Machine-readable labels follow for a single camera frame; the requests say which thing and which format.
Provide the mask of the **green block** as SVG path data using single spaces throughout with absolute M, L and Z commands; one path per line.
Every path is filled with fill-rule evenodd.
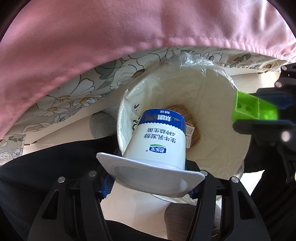
M 278 108 L 263 99 L 237 90 L 231 120 L 278 120 Z

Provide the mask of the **brown slipper right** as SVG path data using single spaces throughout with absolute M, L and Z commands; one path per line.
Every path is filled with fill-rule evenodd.
M 170 203 L 164 213 L 168 240 L 187 240 L 196 206 Z

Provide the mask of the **grey slipper left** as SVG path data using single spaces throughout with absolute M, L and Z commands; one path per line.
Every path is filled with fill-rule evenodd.
M 116 121 L 107 113 L 100 111 L 93 114 L 89 122 L 90 132 L 94 139 L 116 134 Z

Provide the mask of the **pink bed sheet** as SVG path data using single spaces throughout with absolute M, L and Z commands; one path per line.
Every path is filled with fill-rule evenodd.
M 158 47 L 295 60 L 295 1 L 1 1 L 1 135 L 91 68 Z

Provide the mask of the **black trouser leg left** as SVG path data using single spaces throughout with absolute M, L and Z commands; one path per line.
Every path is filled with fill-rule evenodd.
M 112 154 L 117 147 L 117 138 L 111 135 L 42 149 L 1 166 L 1 240 L 26 240 L 58 178 L 80 178 L 96 170 L 97 153 Z

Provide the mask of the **white trash bin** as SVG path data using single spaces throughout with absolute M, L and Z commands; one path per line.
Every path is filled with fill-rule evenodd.
M 117 140 L 121 153 L 146 110 L 172 110 L 195 127 L 191 147 L 186 148 L 185 169 L 231 178 L 242 167 L 250 143 L 249 136 L 232 127 L 236 92 L 232 78 L 216 66 L 165 65 L 146 72 L 120 101 Z

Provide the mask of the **small white box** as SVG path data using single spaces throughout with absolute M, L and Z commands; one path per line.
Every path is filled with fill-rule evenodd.
M 186 136 L 186 148 L 189 149 L 191 147 L 192 143 L 192 135 L 194 133 L 195 127 L 191 125 L 190 123 L 186 124 L 185 129 L 185 136 Z

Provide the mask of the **black trouser leg right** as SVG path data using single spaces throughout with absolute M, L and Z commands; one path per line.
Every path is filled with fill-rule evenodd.
M 295 185 L 286 183 L 282 158 L 274 147 L 250 147 L 245 173 L 263 171 L 251 194 L 271 240 L 295 240 Z

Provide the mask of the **white yogurt cup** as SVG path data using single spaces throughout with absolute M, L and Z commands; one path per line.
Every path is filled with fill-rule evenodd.
M 185 169 L 186 124 L 172 110 L 148 109 L 122 156 L 100 152 L 97 159 L 107 173 L 137 191 L 183 197 L 205 179 L 199 171 Z

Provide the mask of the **black trouser leg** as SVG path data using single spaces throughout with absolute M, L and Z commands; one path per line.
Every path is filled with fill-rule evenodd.
M 282 158 L 274 147 L 250 147 L 245 173 L 263 171 L 251 194 L 271 240 L 295 240 L 295 185 L 286 183 Z
M 111 135 L 42 149 L 1 166 L 1 240 L 26 240 L 58 178 L 80 178 L 96 170 L 97 153 L 112 154 L 117 147 L 117 138 Z

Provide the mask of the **floral bed skirt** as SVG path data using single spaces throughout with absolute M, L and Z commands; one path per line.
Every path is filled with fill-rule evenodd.
M 65 121 L 80 109 L 107 97 L 121 85 L 142 75 L 151 66 L 186 51 L 238 72 L 279 71 L 287 60 L 259 53 L 214 47 L 163 47 L 126 55 L 71 79 L 42 97 L 20 117 L 1 139 L 1 164 L 23 154 L 25 136 Z

